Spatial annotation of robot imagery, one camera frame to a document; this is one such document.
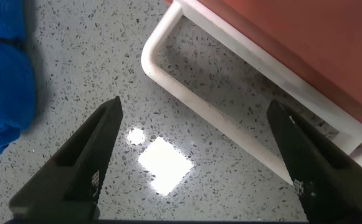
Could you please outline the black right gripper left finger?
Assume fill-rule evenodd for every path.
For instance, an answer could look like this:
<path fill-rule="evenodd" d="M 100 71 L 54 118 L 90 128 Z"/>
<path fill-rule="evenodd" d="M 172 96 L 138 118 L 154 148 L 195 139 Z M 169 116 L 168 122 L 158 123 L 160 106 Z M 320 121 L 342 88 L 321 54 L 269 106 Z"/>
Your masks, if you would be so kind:
<path fill-rule="evenodd" d="M 9 201 L 14 222 L 92 222 L 123 111 L 100 105 Z"/>

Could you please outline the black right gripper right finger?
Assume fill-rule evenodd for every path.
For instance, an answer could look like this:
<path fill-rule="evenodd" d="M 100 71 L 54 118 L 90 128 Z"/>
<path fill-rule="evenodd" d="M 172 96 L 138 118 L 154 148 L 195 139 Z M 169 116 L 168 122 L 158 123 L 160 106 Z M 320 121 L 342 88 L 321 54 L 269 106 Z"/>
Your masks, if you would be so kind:
<path fill-rule="evenodd" d="M 307 220 L 362 222 L 362 167 L 280 101 L 267 119 Z"/>

